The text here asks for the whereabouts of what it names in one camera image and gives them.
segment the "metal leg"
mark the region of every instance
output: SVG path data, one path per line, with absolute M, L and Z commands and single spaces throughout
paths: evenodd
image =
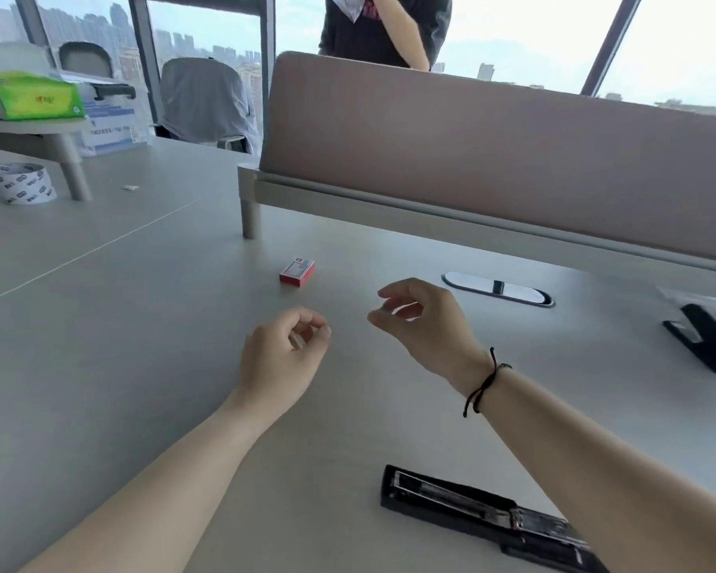
M 260 204 L 252 201 L 241 201 L 241 230 L 244 239 L 259 239 L 263 235 L 260 221 Z
M 69 193 L 75 201 L 92 201 L 90 185 L 82 168 L 82 158 L 71 134 L 46 134 L 43 136 L 50 160 L 61 165 Z

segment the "office chair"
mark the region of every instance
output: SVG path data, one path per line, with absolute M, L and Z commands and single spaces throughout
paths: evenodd
M 102 47 L 92 42 L 66 42 L 58 48 L 58 60 L 63 70 L 91 76 L 113 78 L 111 57 Z
M 160 87 L 161 124 L 172 138 L 259 154 L 254 104 L 236 70 L 210 58 L 173 58 Z

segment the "red box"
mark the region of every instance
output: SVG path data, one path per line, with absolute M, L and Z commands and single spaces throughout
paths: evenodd
M 278 279 L 284 283 L 291 283 L 293 286 L 300 287 L 314 270 L 315 261 L 298 257 L 278 274 Z

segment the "black stapler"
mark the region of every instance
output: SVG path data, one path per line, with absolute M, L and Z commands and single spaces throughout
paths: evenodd
M 682 312 L 694 331 L 678 322 L 663 322 L 700 361 L 716 372 L 716 319 L 704 307 L 689 303 Z
M 495 542 L 511 557 L 566 573 L 608 573 L 566 520 L 474 487 L 388 464 L 380 502 L 391 511 Z

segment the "black string bracelet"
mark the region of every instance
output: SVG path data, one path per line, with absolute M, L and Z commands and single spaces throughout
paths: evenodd
M 485 393 L 485 391 L 493 385 L 499 370 L 502 368 L 512 367 L 509 364 L 496 363 L 496 350 L 494 348 L 491 348 L 491 357 L 493 358 L 493 373 L 488 376 L 482 384 L 480 384 L 480 387 L 477 390 L 469 395 L 469 398 L 467 398 L 467 404 L 464 405 L 464 418 L 467 417 L 467 410 L 470 404 L 472 404 L 472 410 L 474 410 L 475 414 L 480 414 L 478 406 L 480 406 L 480 400 L 483 397 L 483 393 Z

